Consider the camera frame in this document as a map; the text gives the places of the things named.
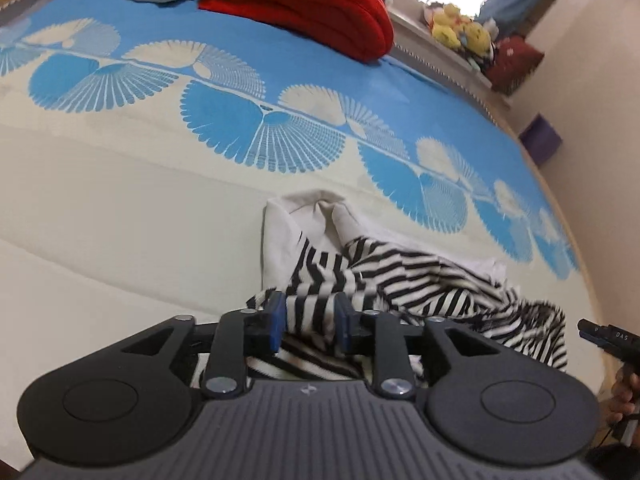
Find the person right hand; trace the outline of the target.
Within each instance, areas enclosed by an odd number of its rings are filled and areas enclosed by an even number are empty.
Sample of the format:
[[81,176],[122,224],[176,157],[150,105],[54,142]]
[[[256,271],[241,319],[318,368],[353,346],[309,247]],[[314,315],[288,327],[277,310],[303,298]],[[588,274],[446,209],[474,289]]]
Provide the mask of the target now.
[[639,376],[634,369],[624,365],[616,374],[612,387],[612,398],[608,401],[606,421],[610,426],[617,424],[624,417],[634,414],[639,395]]

